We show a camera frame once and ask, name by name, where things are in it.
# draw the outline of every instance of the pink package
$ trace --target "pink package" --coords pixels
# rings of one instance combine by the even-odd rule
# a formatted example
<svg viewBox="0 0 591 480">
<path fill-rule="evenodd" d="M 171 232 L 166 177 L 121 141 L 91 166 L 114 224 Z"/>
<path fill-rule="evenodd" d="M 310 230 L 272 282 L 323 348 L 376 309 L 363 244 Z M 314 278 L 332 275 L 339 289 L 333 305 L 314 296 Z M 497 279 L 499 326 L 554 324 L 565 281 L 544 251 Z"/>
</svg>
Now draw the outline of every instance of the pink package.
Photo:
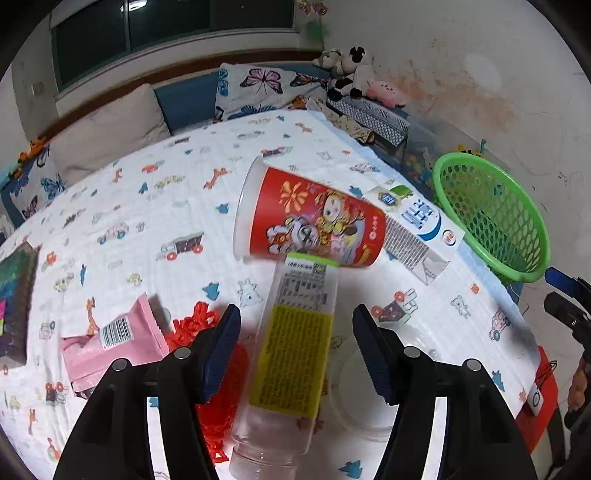
<svg viewBox="0 0 591 480">
<path fill-rule="evenodd" d="M 144 293 L 129 313 L 96 335 L 62 338 L 61 351 L 74 392 L 88 398 L 114 360 L 126 358 L 132 365 L 158 362 L 168 355 L 168 346 Z"/>
</svg>

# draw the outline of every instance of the ceiling light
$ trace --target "ceiling light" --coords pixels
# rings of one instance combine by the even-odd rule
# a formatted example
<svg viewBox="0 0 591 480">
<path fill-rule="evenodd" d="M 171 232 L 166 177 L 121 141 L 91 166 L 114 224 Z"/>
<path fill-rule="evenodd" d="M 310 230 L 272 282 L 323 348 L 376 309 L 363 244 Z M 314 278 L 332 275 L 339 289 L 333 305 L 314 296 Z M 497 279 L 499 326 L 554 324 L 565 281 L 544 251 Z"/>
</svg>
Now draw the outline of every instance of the ceiling light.
<svg viewBox="0 0 591 480">
<path fill-rule="evenodd" d="M 139 8 L 145 7 L 148 3 L 148 0 L 133 0 L 129 2 L 129 11 L 132 12 Z M 121 7 L 121 11 L 124 11 L 125 5 Z"/>
</svg>

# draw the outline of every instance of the green plastic basket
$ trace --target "green plastic basket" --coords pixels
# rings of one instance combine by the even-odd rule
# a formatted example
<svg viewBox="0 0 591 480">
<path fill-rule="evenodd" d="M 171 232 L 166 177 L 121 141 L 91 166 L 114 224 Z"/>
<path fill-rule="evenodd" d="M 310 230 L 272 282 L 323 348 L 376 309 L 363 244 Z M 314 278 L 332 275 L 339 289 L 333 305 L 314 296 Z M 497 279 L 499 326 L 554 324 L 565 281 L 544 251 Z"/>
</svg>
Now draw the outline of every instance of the green plastic basket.
<svg viewBox="0 0 591 480">
<path fill-rule="evenodd" d="M 524 189 L 484 158 L 448 153 L 433 168 L 437 203 L 503 281 L 530 283 L 550 264 L 544 219 Z"/>
</svg>

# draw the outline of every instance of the barcode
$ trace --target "barcode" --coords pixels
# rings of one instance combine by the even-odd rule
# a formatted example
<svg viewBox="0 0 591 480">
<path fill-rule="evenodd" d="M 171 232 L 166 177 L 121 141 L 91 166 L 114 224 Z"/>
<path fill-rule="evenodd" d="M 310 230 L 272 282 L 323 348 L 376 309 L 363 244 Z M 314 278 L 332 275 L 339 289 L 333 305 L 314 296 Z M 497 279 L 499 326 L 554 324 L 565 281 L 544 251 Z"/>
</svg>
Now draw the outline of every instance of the barcode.
<svg viewBox="0 0 591 480">
<path fill-rule="evenodd" d="M 133 340 L 133 338 L 127 317 L 116 319 L 100 329 L 100 343 L 105 350 Z"/>
<path fill-rule="evenodd" d="M 429 247 L 399 222 L 387 216 L 384 250 L 395 256 L 412 271 L 429 251 Z"/>
</svg>

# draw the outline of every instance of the blue clip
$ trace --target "blue clip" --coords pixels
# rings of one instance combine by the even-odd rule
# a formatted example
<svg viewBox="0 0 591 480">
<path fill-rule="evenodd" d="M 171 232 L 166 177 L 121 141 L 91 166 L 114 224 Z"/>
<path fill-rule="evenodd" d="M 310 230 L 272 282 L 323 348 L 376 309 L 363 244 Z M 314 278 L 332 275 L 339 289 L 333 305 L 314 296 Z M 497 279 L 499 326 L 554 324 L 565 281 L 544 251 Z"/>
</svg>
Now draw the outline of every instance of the blue clip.
<svg viewBox="0 0 591 480">
<path fill-rule="evenodd" d="M 546 283 L 566 293 L 569 297 L 578 298 L 581 292 L 581 286 L 578 281 L 568 275 L 563 274 L 560 270 L 550 267 L 544 274 Z"/>
</svg>

